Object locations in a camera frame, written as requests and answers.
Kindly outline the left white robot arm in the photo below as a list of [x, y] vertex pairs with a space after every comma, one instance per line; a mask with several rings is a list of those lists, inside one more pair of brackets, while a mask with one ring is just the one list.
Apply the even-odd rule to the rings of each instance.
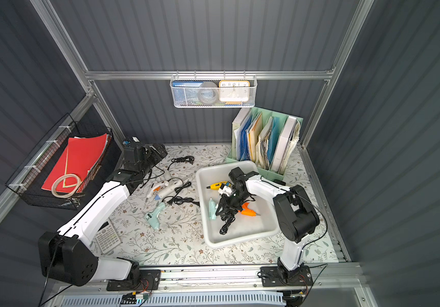
[[124, 163], [106, 179], [101, 190], [57, 232], [38, 240], [43, 276], [75, 286], [108, 281], [108, 289], [137, 289], [141, 284], [139, 264], [121, 258], [100, 258], [90, 244], [115, 209], [149, 179], [154, 166], [167, 156], [160, 143], [146, 145], [137, 138], [124, 141]]

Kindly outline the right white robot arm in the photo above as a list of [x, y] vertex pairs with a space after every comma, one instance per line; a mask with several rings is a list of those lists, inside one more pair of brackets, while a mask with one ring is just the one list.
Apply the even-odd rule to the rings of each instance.
[[263, 178], [255, 171], [244, 173], [239, 167], [228, 174], [231, 193], [221, 195], [216, 216], [225, 223], [219, 233], [225, 235], [239, 212], [244, 212], [244, 203], [251, 196], [257, 196], [274, 207], [278, 226], [285, 237], [278, 271], [281, 276], [290, 277], [303, 269], [303, 249], [308, 245], [305, 238], [312, 235], [320, 225], [317, 209], [309, 201], [300, 185], [289, 187], [280, 182]]

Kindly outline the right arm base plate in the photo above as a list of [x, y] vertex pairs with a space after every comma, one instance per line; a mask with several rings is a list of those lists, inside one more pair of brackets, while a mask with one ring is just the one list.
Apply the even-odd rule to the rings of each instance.
[[313, 285], [313, 278], [308, 266], [300, 266], [292, 271], [283, 266], [261, 267], [257, 276], [264, 287], [309, 287]]

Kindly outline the orange hot glue gun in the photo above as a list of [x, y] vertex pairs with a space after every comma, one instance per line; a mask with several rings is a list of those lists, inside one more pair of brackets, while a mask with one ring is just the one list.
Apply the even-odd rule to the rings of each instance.
[[249, 208], [249, 202], [245, 202], [242, 204], [241, 210], [239, 211], [244, 216], [249, 217], [255, 217], [258, 216], [258, 214], [253, 210]]

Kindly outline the yellow hot glue gun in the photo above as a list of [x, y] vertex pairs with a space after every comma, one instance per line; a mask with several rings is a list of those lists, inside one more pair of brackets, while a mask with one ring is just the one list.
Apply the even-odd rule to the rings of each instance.
[[229, 182], [228, 181], [221, 181], [221, 182], [216, 182], [214, 184], [208, 185], [207, 189], [211, 189], [214, 191], [219, 190], [223, 185], [228, 185]]

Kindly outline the white plastic storage box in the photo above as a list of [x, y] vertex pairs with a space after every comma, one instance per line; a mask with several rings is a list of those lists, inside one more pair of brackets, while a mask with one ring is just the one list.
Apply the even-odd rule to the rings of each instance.
[[[248, 192], [234, 185], [230, 173], [236, 168], [246, 175], [258, 171], [254, 162], [242, 161], [205, 167], [196, 173], [203, 235], [210, 248], [224, 248], [280, 232], [272, 201], [261, 197], [260, 192]], [[209, 188], [223, 181], [233, 184], [230, 194]]]

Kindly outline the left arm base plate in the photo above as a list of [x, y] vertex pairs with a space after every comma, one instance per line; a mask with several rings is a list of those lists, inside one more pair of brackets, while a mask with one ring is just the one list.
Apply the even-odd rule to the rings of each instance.
[[110, 280], [108, 281], [107, 291], [155, 291], [158, 289], [161, 279], [161, 270], [146, 269], [131, 272], [129, 277], [125, 280]]

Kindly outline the mint green glue gun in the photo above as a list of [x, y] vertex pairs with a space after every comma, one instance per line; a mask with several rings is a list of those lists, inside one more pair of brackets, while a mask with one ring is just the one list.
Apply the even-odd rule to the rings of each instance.
[[218, 203], [216, 202], [216, 200], [214, 200], [213, 198], [210, 198], [208, 201], [208, 218], [212, 221], [212, 220], [216, 220], [217, 215], [217, 207], [218, 207]]

